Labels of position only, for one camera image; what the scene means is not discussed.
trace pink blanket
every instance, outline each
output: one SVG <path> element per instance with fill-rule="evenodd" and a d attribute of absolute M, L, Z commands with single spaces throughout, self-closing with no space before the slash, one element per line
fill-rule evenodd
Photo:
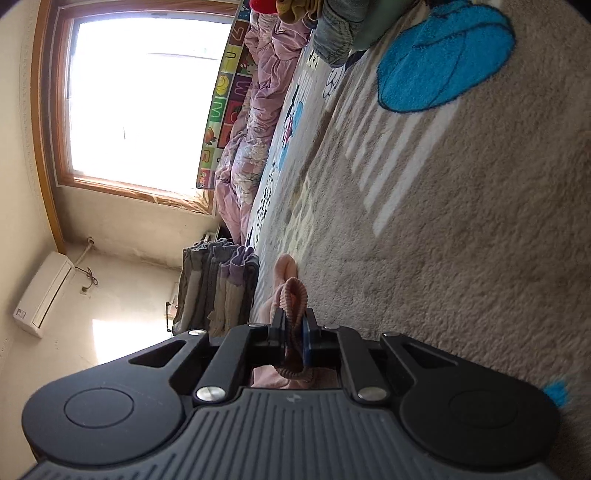
<path fill-rule="evenodd" d="M 252 204 L 285 94 L 310 30 L 277 15 L 251 13 L 245 45 L 257 69 L 215 173 L 217 209 L 233 240 L 246 241 Z"/>

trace colorful alphabet poster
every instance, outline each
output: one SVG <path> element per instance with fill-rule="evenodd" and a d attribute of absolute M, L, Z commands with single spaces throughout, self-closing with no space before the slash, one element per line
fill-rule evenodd
<path fill-rule="evenodd" d="M 197 175 L 198 189 L 213 190 L 213 175 L 252 83 L 252 72 L 256 65 L 244 45 L 250 17 L 249 0 L 243 0 L 230 30 L 213 92 Z"/>

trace wall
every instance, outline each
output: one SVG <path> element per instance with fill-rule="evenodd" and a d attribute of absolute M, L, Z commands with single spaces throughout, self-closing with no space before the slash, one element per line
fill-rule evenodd
<path fill-rule="evenodd" d="M 0 18 L 0 370 L 14 338 L 14 307 L 45 256 L 55 249 L 30 128 L 28 85 L 36 8 L 35 0 L 22 0 Z"/>
<path fill-rule="evenodd" d="M 66 240 L 91 236 L 107 254 L 172 268 L 181 266 L 184 247 L 219 225 L 210 216 L 93 190 L 56 187 L 54 194 Z"/>
<path fill-rule="evenodd" d="M 75 260 L 79 250 L 70 257 Z M 19 478 L 34 464 L 21 430 L 21 412 L 43 385 L 136 352 L 170 337 L 164 304 L 178 271 L 90 252 L 81 267 L 99 281 L 88 295 L 85 274 L 76 271 L 54 301 L 43 338 L 16 329 L 15 342 L 0 374 L 0 478 Z"/>

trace folded clothes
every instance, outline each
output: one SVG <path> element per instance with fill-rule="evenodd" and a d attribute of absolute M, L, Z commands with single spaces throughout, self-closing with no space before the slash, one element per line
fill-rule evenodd
<path fill-rule="evenodd" d="M 369 0 L 326 0 L 312 37 L 314 52 L 332 68 L 344 65 L 368 12 Z"/>
<path fill-rule="evenodd" d="M 331 67 L 351 50 L 374 45 L 417 0 L 326 0 L 312 39 L 314 52 Z"/>
<path fill-rule="evenodd" d="M 305 17 L 314 21 L 320 16 L 322 0 L 277 0 L 279 19 L 286 24 L 298 23 Z"/>

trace air conditioner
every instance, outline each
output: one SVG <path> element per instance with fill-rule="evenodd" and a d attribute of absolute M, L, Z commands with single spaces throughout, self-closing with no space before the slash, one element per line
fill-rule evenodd
<path fill-rule="evenodd" d="M 18 325 L 25 331 L 39 338 L 41 325 L 57 298 L 60 290 L 74 270 L 74 264 L 65 255 L 51 252 L 45 259 L 33 280 L 25 290 L 21 301 L 12 315 Z"/>

